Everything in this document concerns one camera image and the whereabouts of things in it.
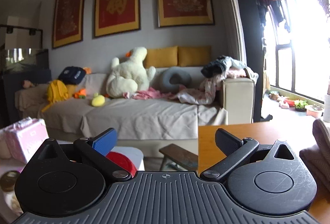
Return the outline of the wooden stool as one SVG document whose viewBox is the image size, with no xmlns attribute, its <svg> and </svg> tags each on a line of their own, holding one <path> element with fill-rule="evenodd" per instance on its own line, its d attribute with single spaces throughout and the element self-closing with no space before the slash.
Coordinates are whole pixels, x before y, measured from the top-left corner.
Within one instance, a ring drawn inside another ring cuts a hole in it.
<svg viewBox="0 0 330 224">
<path fill-rule="evenodd" d="M 177 146 L 176 144 L 169 144 L 159 149 L 163 154 L 163 160 L 160 165 L 160 171 L 163 171 L 166 165 L 170 165 L 169 161 L 174 163 L 172 168 L 177 171 L 197 171 L 198 169 L 198 156 L 186 149 Z"/>
</svg>

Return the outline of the white plush duck toy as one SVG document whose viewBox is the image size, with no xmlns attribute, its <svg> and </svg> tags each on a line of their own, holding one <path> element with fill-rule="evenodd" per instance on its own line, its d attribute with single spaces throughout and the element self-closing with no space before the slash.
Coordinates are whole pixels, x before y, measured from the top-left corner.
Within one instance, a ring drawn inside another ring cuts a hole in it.
<svg viewBox="0 0 330 224">
<path fill-rule="evenodd" d="M 135 47 L 127 54 L 128 59 L 120 63 L 115 57 L 111 62 L 111 72 L 106 83 L 106 93 L 111 98 L 122 98 L 124 93 L 148 90 L 156 74 L 156 68 L 145 69 L 143 61 L 147 56 L 145 47 Z"/>
</svg>

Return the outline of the grey covered sofa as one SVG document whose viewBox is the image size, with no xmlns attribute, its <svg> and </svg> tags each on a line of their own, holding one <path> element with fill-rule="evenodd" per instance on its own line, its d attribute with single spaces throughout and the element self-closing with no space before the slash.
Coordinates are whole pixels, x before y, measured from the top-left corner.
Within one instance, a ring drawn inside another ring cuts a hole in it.
<svg viewBox="0 0 330 224">
<path fill-rule="evenodd" d="M 135 100 L 106 99 L 101 107 L 91 105 L 92 94 L 105 93 L 108 74 L 86 75 L 78 88 L 85 99 L 70 98 L 52 105 L 45 112 L 46 84 L 15 93 L 20 117 L 41 118 L 48 134 L 61 140 L 94 137 L 112 127 L 120 140 L 195 140 L 198 127 L 205 125 L 251 123 L 255 84 L 246 77 L 228 78 L 209 105 L 181 103 L 167 98 Z"/>
</svg>

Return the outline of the pink basin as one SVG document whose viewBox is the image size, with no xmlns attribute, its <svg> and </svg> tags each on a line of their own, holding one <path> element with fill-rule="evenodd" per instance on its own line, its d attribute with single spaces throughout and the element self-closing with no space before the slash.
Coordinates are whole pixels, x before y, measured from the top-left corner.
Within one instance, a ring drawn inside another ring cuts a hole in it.
<svg viewBox="0 0 330 224">
<path fill-rule="evenodd" d="M 320 118 L 323 114 L 323 108 L 317 105 L 306 105 L 306 115 L 314 118 Z"/>
</svg>

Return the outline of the small yellow duck toy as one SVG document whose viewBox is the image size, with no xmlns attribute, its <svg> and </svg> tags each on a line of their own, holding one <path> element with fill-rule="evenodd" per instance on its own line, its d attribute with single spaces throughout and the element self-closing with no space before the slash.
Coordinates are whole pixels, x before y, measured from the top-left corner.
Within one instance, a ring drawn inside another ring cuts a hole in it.
<svg viewBox="0 0 330 224">
<path fill-rule="evenodd" d="M 105 104 L 105 97 L 102 94 L 94 93 L 91 106 L 101 107 Z"/>
</svg>

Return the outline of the red glossy case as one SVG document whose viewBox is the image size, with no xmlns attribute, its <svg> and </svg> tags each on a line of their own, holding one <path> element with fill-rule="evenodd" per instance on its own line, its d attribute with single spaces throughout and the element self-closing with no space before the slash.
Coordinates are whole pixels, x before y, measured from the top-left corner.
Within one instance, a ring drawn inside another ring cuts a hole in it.
<svg viewBox="0 0 330 224">
<path fill-rule="evenodd" d="M 115 163 L 116 165 L 120 166 L 122 169 L 129 172 L 132 177 L 134 177 L 136 172 L 138 171 L 133 162 L 121 153 L 110 151 L 106 155 L 106 158 Z"/>
</svg>

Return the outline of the green plants tray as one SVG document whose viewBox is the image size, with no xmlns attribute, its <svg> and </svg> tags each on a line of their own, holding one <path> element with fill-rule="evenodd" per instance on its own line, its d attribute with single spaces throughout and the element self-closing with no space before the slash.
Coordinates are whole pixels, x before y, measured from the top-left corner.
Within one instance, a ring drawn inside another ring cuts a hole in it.
<svg viewBox="0 0 330 224">
<path fill-rule="evenodd" d="M 295 100 L 294 107 L 297 112 L 305 112 L 308 103 L 305 100 Z"/>
</svg>

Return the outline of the white plant pot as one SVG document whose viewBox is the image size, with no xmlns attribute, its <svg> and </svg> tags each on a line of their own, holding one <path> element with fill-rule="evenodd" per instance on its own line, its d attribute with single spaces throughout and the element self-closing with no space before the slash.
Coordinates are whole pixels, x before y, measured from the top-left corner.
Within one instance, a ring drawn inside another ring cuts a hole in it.
<svg viewBox="0 0 330 224">
<path fill-rule="evenodd" d="M 323 112 L 323 121 L 330 122 L 330 95 L 325 96 L 324 101 L 324 112 Z"/>
</svg>

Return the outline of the framed red picture left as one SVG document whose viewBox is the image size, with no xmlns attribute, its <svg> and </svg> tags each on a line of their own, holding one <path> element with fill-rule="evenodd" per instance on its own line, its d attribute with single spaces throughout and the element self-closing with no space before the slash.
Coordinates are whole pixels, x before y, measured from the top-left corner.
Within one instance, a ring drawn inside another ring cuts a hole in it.
<svg viewBox="0 0 330 224">
<path fill-rule="evenodd" d="M 56 0 L 53 18 L 52 48 L 83 41 L 84 0 Z"/>
</svg>

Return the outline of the yellow cushion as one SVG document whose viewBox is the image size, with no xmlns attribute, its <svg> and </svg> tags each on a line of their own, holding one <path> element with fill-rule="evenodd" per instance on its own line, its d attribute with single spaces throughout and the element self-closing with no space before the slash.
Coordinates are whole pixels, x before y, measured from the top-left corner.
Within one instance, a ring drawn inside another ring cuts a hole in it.
<svg viewBox="0 0 330 224">
<path fill-rule="evenodd" d="M 211 46 L 178 47 L 178 66 L 204 66 L 211 61 Z"/>
<path fill-rule="evenodd" d="M 178 47 L 165 47 L 160 49 L 147 49 L 147 56 L 143 62 L 146 69 L 170 68 L 178 65 Z"/>
</svg>

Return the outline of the grey striped knit garment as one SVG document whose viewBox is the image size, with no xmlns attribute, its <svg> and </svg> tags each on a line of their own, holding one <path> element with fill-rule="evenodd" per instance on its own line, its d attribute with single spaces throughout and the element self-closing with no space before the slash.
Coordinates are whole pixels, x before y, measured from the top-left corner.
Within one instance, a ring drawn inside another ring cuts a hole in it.
<svg viewBox="0 0 330 224">
<path fill-rule="evenodd" d="M 312 175 L 329 190 L 329 126 L 317 119 L 313 122 L 312 133 L 316 144 L 301 150 L 299 156 Z"/>
</svg>

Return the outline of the grey neck pillow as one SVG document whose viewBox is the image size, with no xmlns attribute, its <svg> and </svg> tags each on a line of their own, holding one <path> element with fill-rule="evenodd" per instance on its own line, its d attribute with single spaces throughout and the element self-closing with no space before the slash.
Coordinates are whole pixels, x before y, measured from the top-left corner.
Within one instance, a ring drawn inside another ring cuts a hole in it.
<svg viewBox="0 0 330 224">
<path fill-rule="evenodd" d="M 163 93 L 176 94 L 181 87 L 191 83 L 191 75 L 178 67 L 171 67 L 162 72 L 159 79 L 159 88 Z"/>
</svg>

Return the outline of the yellow cushion left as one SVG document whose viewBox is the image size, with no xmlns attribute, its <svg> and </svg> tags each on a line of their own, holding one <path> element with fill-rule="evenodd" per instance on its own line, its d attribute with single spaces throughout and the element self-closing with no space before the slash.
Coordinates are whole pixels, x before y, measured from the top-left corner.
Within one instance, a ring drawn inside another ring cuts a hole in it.
<svg viewBox="0 0 330 224">
<path fill-rule="evenodd" d="M 178 47 L 165 47 L 160 49 L 147 49 L 147 56 L 143 62 L 146 69 L 170 68 L 178 65 Z"/>
</svg>

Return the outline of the dark blue cap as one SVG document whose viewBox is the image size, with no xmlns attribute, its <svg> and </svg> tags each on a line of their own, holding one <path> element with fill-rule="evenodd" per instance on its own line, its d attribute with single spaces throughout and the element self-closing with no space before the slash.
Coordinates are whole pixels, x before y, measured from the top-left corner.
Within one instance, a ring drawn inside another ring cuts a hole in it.
<svg viewBox="0 0 330 224">
<path fill-rule="evenodd" d="M 86 75 L 83 68 L 68 66 L 59 75 L 58 80 L 64 84 L 78 85 Z"/>
</svg>

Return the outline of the red basin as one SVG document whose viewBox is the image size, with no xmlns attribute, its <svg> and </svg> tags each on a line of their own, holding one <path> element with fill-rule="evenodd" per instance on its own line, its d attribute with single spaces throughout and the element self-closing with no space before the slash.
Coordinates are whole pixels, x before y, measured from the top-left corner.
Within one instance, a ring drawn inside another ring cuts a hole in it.
<svg viewBox="0 0 330 224">
<path fill-rule="evenodd" d="M 285 98 L 284 103 L 287 103 L 289 105 L 289 107 L 295 106 L 295 100 L 291 100 L 290 98 Z"/>
</svg>

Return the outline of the yellow cushion right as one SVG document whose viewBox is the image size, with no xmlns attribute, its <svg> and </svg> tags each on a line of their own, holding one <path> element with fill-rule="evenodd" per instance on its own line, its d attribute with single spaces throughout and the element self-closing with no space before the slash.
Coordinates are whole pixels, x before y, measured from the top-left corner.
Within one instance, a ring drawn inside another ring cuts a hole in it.
<svg viewBox="0 0 330 224">
<path fill-rule="evenodd" d="M 178 47 L 178 66 L 204 66 L 211 61 L 211 46 Z"/>
</svg>

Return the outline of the pink cloth on sofa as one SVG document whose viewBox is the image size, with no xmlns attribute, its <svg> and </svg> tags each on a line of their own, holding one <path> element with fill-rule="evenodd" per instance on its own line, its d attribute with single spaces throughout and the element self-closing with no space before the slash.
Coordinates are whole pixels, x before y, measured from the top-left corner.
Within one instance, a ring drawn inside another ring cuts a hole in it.
<svg viewBox="0 0 330 224">
<path fill-rule="evenodd" d="M 141 90 L 135 93 L 126 92 L 123 93 L 125 99 L 135 99 L 135 100 L 148 100 L 148 99 L 169 99 L 176 100 L 178 97 L 176 94 L 172 93 L 161 93 L 159 90 L 156 90 L 150 87 L 148 90 Z"/>
</svg>

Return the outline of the framed red picture middle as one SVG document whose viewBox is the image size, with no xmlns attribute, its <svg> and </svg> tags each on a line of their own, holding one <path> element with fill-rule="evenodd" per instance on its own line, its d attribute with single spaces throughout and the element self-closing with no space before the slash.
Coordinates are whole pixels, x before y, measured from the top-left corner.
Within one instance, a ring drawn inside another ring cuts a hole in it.
<svg viewBox="0 0 330 224">
<path fill-rule="evenodd" d="M 138 31 L 140 0 L 95 0 L 94 37 Z"/>
</svg>

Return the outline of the orange plush toy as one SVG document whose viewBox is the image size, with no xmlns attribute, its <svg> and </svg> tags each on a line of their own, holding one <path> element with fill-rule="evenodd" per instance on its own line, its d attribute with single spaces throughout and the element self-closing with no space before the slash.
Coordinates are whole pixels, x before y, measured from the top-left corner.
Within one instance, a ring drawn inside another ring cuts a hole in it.
<svg viewBox="0 0 330 224">
<path fill-rule="evenodd" d="M 80 89 L 79 91 L 73 94 L 73 97 L 76 99 L 86 99 L 86 96 L 87 96 L 87 92 L 85 88 Z"/>
</svg>

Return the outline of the pink storage box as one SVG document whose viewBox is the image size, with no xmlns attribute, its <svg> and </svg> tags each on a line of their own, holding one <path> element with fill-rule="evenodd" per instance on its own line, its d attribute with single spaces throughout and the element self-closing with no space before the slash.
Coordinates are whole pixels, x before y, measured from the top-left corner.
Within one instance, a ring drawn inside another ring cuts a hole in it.
<svg viewBox="0 0 330 224">
<path fill-rule="evenodd" d="M 11 156 L 28 163 L 41 144 L 49 138 L 43 119 L 24 118 L 1 129 Z"/>
</svg>

